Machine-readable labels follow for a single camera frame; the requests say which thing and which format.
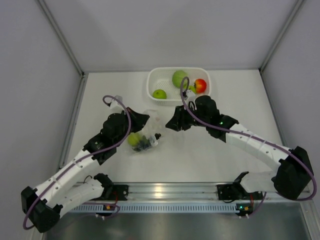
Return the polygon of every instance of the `metal frame edge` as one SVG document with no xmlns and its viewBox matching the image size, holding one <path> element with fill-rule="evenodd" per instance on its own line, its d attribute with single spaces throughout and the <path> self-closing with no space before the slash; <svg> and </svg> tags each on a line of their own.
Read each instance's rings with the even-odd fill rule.
<svg viewBox="0 0 320 240">
<path fill-rule="evenodd" d="M 42 13 L 44 14 L 44 16 L 47 18 L 49 24 L 51 25 L 51 27 L 52 27 L 52 29 L 54 31 L 54 33 L 56 34 L 56 36 L 60 40 L 60 42 L 61 42 L 66 54 L 69 56 L 70 60 L 72 61 L 76 71 L 78 72 L 78 74 L 80 76 L 83 76 L 84 72 L 82 71 L 82 68 L 79 65 L 78 60 L 76 59 L 76 57 L 75 57 L 70 45 L 68 44 L 64 34 L 62 33 L 59 25 L 57 24 L 57 21 L 55 20 L 53 14 L 51 13 L 48 5 L 45 2 L 45 0 L 35 0 L 35 2 L 39 6 L 39 8 L 42 11 Z"/>
<path fill-rule="evenodd" d="M 84 76 L 80 80 L 78 91 L 77 91 L 77 94 L 76 94 L 76 97 L 74 100 L 72 113 L 71 113 L 71 117 L 69 120 L 65 139 L 63 142 L 63 148 L 62 148 L 61 155 L 59 158 L 59 165 L 58 165 L 57 171 L 65 165 L 65 162 L 67 160 L 67 157 L 68 157 L 68 154 L 70 151 L 70 145 L 71 145 L 72 137 L 75 133 L 77 119 L 78 119 L 82 99 L 84 96 L 84 92 L 86 89 L 87 80 L 88 80 L 88 74 L 84 74 Z"/>
<path fill-rule="evenodd" d="M 271 58 L 273 57 L 273 55 L 277 51 L 280 43 L 282 42 L 284 36 L 286 35 L 286 33 L 288 32 L 289 28 L 293 24 L 294 20 L 296 19 L 298 13 L 302 9 L 302 7 L 303 7 L 305 2 L 306 2 L 306 0 L 297 0 L 295 2 L 295 4 L 294 4 L 289 16 L 287 17 L 284 25 L 282 26 L 281 30 L 277 34 L 275 40 L 273 41 L 273 43 L 271 45 L 271 48 L 268 51 L 268 54 L 264 58 L 264 60 L 263 60 L 263 62 L 261 64 L 261 67 L 259 68 L 260 73 L 263 73 L 264 70 L 266 69 L 268 63 L 270 62 Z"/>
<path fill-rule="evenodd" d="M 320 218 L 313 201 L 302 202 L 302 214 L 312 240 L 320 240 Z"/>
</svg>

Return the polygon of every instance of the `white basket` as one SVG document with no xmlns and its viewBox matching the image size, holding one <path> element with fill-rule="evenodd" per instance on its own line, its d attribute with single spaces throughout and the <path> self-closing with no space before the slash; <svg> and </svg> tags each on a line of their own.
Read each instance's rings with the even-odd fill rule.
<svg viewBox="0 0 320 240">
<path fill-rule="evenodd" d="M 153 69 L 146 81 L 146 92 L 149 98 L 157 105 L 162 106 L 176 106 L 181 105 L 180 89 L 172 83 L 172 76 L 175 71 L 183 70 L 188 74 L 190 85 L 193 85 L 195 80 L 203 79 L 206 82 L 205 92 L 201 95 L 211 94 L 211 80 L 209 73 L 198 67 L 158 67 Z M 166 93 L 167 99 L 157 99 L 152 96 L 153 92 L 157 89 L 162 89 Z"/>
</svg>

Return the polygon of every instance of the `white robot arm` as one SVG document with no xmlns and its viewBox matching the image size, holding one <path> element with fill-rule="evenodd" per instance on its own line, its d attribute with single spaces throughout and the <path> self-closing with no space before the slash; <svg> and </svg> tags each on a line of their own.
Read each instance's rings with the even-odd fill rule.
<svg viewBox="0 0 320 240">
<path fill-rule="evenodd" d="M 258 191 L 278 192 L 285 198 L 296 200 L 310 180 L 316 184 L 308 154 L 303 148 L 290 149 L 262 140 L 236 119 L 220 114 L 215 101 L 209 96 L 196 98 L 188 90 L 186 101 L 182 102 L 182 106 L 175 108 L 166 128 L 186 131 L 191 126 L 206 127 L 212 137 L 244 150 L 271 169 L 262 173 L 243 172 L 232 184 L 218 185 L 219 200 L 246 199 Z M 114 113 L 103 123 L 100 133 L 91 138 L 71 162 L 44 183 L 35 188 L 28 186 L 21 192 L 22 210 L 26 214 L 24 226 L 30 219 L 43 233 L 68 211 L 86 201 L 100 197 L 108 199 L 114 185 L 102 173 L 78 187 L 72 187 L 114 155 L 116 147 L 130 132 L 140 131 L 147 123 L 149 115 L 139 114 L 118 103 L 117 98 L 107 103 Z"/>
<path fill-rule="evenodd" d="M 243 172 L 232 186 L 218 186 L 220 200 L 241 199 L 242 196 L 258 191 L 278 192 L 287 199 L 297 200 L 310 180 L 316 185 L 308 154 L 303 148 L 297 146 L 290 149 L 264 140 L 236 119 L 220 114 L 216 102 L 209 96 L 196 98 L 191 90 L 187 90 L 182 95 L 182 102 L 183 105 L 175 107 L 166 128 L 178 132 L 186 131 L 191 126 L 205 127 L 212 137 L 242 149 L 271 169 L 259 173 Z"/>
<path fill-rule="evenodd" d="M 22 210 L 26 214 L 23 222 L 25 229 L 29 229 L 26 221 L 30 219 L 40 233 L 46 232 L 65 213 L 82 203 L 100 197 L 108 199 L 114 185 L 102 173 L 87 183 L 71 188 L 113 156 L 129 133 L 140 131 L 150 118 L 125 108 L 120 97 L 112 98 L 111 103 L 105 103 L 113 113 L 77 156 L 44 183 L 34 188 L 28 186 L 21 192 Z"/>
</svg>

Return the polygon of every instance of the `white wall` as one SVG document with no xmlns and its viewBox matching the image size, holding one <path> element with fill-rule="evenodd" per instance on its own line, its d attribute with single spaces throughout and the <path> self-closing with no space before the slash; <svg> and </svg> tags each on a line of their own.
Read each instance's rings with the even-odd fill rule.
<svg viewBox="0 0 320 240">
<path fill-rule="evenodd" d="M 295 0 L 45 0 L 84 71 L 257 69 Z"/>
<path fill-rule="evenodd" d="M 309 154 L 320 184 L 320 1 L 308 0 L 263 77 L 275 115 L 290 147 Z M 320 213 L 320 194 L 314 198 Z"/>
<path fill-rule="evenodd" d="M 0 7 L 0 236 L 24 239 L 21 191 L 56 170 L 80 77 L 34 0 Z"/>
</svg>

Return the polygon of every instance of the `purple cable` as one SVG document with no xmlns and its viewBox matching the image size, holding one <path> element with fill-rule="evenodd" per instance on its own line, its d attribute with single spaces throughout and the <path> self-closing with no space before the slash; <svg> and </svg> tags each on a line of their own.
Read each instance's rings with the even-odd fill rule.
<svg viewBox="0 0 320 240">
<path fill-rule="evenodd" d="M 91 157 L 93 155 L 96 155 L 96 154 L 100 154 L 100 153 L 103 153 L 103 152 L 106 152 L 106 151 L 109 151 L 111 149 L 114 149 L 116 148 L 117 146 L 119 146 L 120 144 L 122 144 L 126 138 L 128 137 L 128 135 L 130 134 L 130 131 L 131 131 L 131 118 L 130 118 L 130 114 L 126 108 L 126 106 L 120 101 L 118 100 L 117 98 L 115 98 L 114 96 L 111 96 L 111 95 L 105 95 L 103 98 L 102 98 L 102 101 L 107 104 L 106 102 L 106 98 L 111 98 L 113 100 L 115 100 L 118 104 L 121 105 L 121 107 L 123 107 L 124 111 L 125 111 L 125 114 L 128 118 L 128 129 L 126 131 L 126 134 L 124 135 L 123 139 L 121 141 L 119 141 L 118 143 L 112 145 L 112 146 L 109 146 L 107 148 L 104 148 L 104 149 L 101 149 L 99 151 L 95 151 L 93 153 L 90 153 L 90 154 L 87 154 L 81 158 L 79 158 L 78 160 L 75 161 L 75 163 L 80 163 L 82 160 L 88 158 L 88 157 Z M 72 164 L 70 165 L 69 167 L 67 167 L 59 176 L 56 177 L 56 180 L 58 181 L 60 178 L 62 178 L 62 176 L 64 176 L 73 166 L 75 166 L 75 164 Z M 26 212 L 25 214 L 25 217 L 24 217 L 24 220 L 23 220 L 23 229 L 25 230 L 29 230 L 29 229 L 32 229 L 34 227 L 34 225 L 32 226 L 27 226 L 27 220 L 32 212 L 32 210 L 34 209 L 35 205 L 39 202 L 39 200 L 46 194 L 46 192 L 49 191 L 49 189 L 52 188 L 52 186 L 55 184 L 55 182 L 53 181 L 36 199 L 35 201 L 31 204 L 30 208 L 28 209 L 28 211 Z"/>
<path fill-rule="evenodd" d="M 253 212 L 249 215 L 249 217 L 255 215 L 257 213 L 257 211 L 261 208 L 262 204 L 264 203 L 265 199 L 267 196 L 267 192 L 264 192 L 263 198 L 261 199 L 261 202 L 259 203 L 259 205 L 253 210 Z"/>
<path fill-rule="evenodd" d="M 230 130 L 230 129 L 227 129 L 227 128 L 223 128 L 223 127 L 219 127 L 219 126 L 215 126 L 215 125 L 211 125 L 205 121 L 202 121 L 201 119 L 199 119 L 196 115 L 194 115 L 192 113 L 192 111 L 189 109 L 188 105 L 186 104 L 186 101 L 184 99 L 184 91 L 183 91 L 183 85 L 184 85 L 184 81 L 187 80 L 188 83 L 190 82 L 190 79 L 188 77 L 184 77 L 182 79 L 182 82 L 181 82 L 181 85 L 180 85 L 180 96 L 181 96 L 181 100 L 182 100 L 182 103 L 184 105 L 184 108 L 185 110 L 199 123 L 201 123 L 202 125 L 206 126 L 206 127 L 209 127 L 209 128 L 213 128 L 213 129 L 217 129 L 219 131 L 223 131 L 223 132 L 227 132 L 227 133 L 232 133 L 232 134 L 239 134 L 239 135 L 242 135 L 242 136 L 246 136 L 246 137 L 249 137 L 249 138 L 252 138 L 252 139 L 255 139 L 261 143 L 265 143 L 275 149 L 279 149 L 280 151 L 288 154 L 290 157 L 292 157 L 299 165 L 301 165 L 301 167 L 307 172 L 307 174 L 310 176 L 311 178 L 311 181 L 312 181 L 312 184 L 313 184 L 313 192 L 311 193 L 310 196 L 308 197 L 305 197 L 305 198 L 300 198 L 300 199 L 297 199 L 296 201 L 308 201 L 308 200 L 311 200 L 317 193 L 317 182 L 316 182 L 316 179 L 314 177 L 314 175 L 312 174 L 312 172 L 309 170 L 309 168 L 299 159 L 297 158 L 295 155 L 293 155 L 290 151 L 284 149 L 283 147 L 281 146 L 278 146 L 272 142 L 269 142 L 269 141 L 265 141 L 264 139 L 260 138 L 260 137 L 257 137 L 257 136 L 253 136 L 253 135 L 250 135 L 248 133 L 244 133 L 244 132 L 241 132 L 241 131 L 235 131 L 235 130 Z"/>
<path fill-rule="evenodd" d="M 119 211 L 120 211 L 120 206 L 116 205 L 116 204 L 107 204 L 107 203 L 93 203 L 93 202 L 85 202 L 84 204 L 86 205 L 108 205 L 108 206 L 111 206 L 111 207 L 115 207 L 116 208 L 116 212 L 115 213 L 112 213 L 110 216 L 105 216 L 104 217 L 104 220 L 105 219 L 111 219 L 111 218 L 114 218 L 115 216 L 118 215 Z M 69 222 L 67 225 L 65 225 L 59 232 L 53 232 L 52 235 L 53 236 L 59 236 L 61 235 L 66 228 L 70 227 L 72 224 L 74 224 L 76 221 L 79 221 L 80 219 L 83 219 L 83 218 L 86 218 L 86 217 L 89 217 L 89 216 L 96 216 L 94 213 L 88 213 L 88 214 L 85 214 L 85 215 L 82 215 L 82 216 L 79 216 L 77 218 L 75 218 L 74 220 L 72 220 L 71 222 Z"/>
</svg>

